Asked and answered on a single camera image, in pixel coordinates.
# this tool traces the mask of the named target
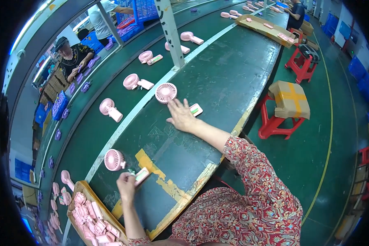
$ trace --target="stool with black cushion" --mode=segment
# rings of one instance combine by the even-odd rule
[[[297,84],[300,84],[305,79],[309,79],[308,82],[310,82],[319,61],[320,57],[315,49],[306,44],[300,44],[290,60],[285,64],[285,68],[290,67],[295,72],[297,75],[295,82]]]

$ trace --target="yellow floor line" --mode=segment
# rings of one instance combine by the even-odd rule
[[[324,171],[323,171],[323,175],[321,176],[321,180],[320,183],[318,184],[318,188],[317,191],[315,192],[314,198],[312,203],[310,204],[310,207],[308,209],[308,211],[306,212],[304,218],[302,219],[302,225],[305,223],[306,218],[309,216],[310,211],[312,210],[315,200],[317,199],[318,193],[320,192],[321,186],[323,184],[324,178],[325,178],[325,173],[327,172],[327,167],[328,167],[328,162],[329,162],[329,155],[331,152],[331,145],[332,145],[332,132],[333,132],[333,106],[332,106],[332,91],[331,91],[331,85],[329,82],[329,76],[328,76],[328,69],[327,69],[327,65],[325,64],[325,59],[324,59],[324,55],[323,52],[321,50],[320,44],[318,43],[317,37],[314,35],[315,37],[315,41],[318,44],[318,47],[320,49],[320,53],[321,53],[321,57],[323,58],[323,62],[324,62],[324,67],[325,67],[325,73],[327,74],[327,81],[328,81],[328,89],[329,89],[329,100],[330,100],[330,105],[331,105],[331,131],[330,131],[330,135],[329,135],[329,145],[328,145],[328,153],[327,153],[327,159],[325,160],[325,166],[324,166]]]
[[[339,60],[339,63],[340,63],[340,66],[342,67],[343,69],[343,72],[344,72],[344,76],[346,76],[346,81],[347,81],[347,85],[349,86],[349,91],[350,91],[350,95],[351,95],[351,100],[353,101],[353,110],[354,110],[354,117],[355,117],[355,130],[356,130],[356,149],[358,150],[358,121],[357,121],[357,116],[356,116],[356,109],[355,109],[355,101],[354,101],[354,96],[353,96],[353,91],[351,90],[351,86],[350,86],[350,83],[349,83],[349,78],[347,77],[347,74],[346,74],[346,71],[343,67],[343,64],[342,62],[340,61],[340,58],[338,56],[338,60]],[[340,221],[342,220],[343,218],[343,215],[344,215],[344,211],[346,210],[346,207],[347,207],[347,204],[349,203],[349,199],[350,199],[350,194],[351,194],[351,191],[353,189],[353,185],[354,185],[354,180],[355,180],[355,173],[356,173],[356,167],[357,167],[357,163],[358,162],[358,151],[355,152],[355,166],[354,166],[354,175],[353,175],[353,180],[351,181],[351,187],[350,187],[350,191],[349,191],[349,194],[347,195],[347,199],[346,199],[346,204],[344,205],[344,208],[342,210],[342,214],[340,214],[340,217],[339,217],[339,220],[338,222],[336,223],[335,225],[335,228],[333,229],[331,235],[329,236],[329,238],[327,239],[327,241],[325,242],[324,246],[327,245],[327,243],[331,240],[332,236],[334,235],[336,229],[338,228],[339,224],[340,224]]]

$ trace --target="person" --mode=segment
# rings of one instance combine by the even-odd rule
[[[246,195],[228,187],[201,194],[172,225],[168,239],[150,242],[134,208],[135,177],[122,173],[116,184],[122,200],[129,246],[134,245],[300,245],[303,210],[276,176],[265,154],[245,139],[195,118],[186,99],[168,102],[170,122],[218,149],[235,165]]]
[[[290,14],[288,18],[287,30],[291,28],[299,29],[302,26],[305,17],[305,7],[300,0],[293,0],[292,10],[285,8],[284,11]]]
[[[102,0],[100,1],[101,5],[103,6],[105,12],[117,12],[122,14],[128,14],[132,15],[134,14],[134,11],[132,8],[127,7],[119,7],[117,4],[111,3],[108,0]],[[96,30],[96,37],[98,41],[103,45],[106,46],[109,43],[109,40],[107,39],[108,36],[110,36],[112,33],[110,32],[107,24],[105,23],[103,17],[100,14],[100,10],[96,5],[88,9],[89,14],[89,20],[94,26],[94,29]]]
[[[79,28],[78,29],[78,38],[79,40],[83,40],[85,37],[87,37],[87,35],[89,34],[89,30],[87,28]]]
[[[94,56],[94,50],[81,43],[70,47],[66,37],[59,38],[55,52],[63,56],[59,67],[68,82],[72,82],[77,76],[80,66],[86,67]]]

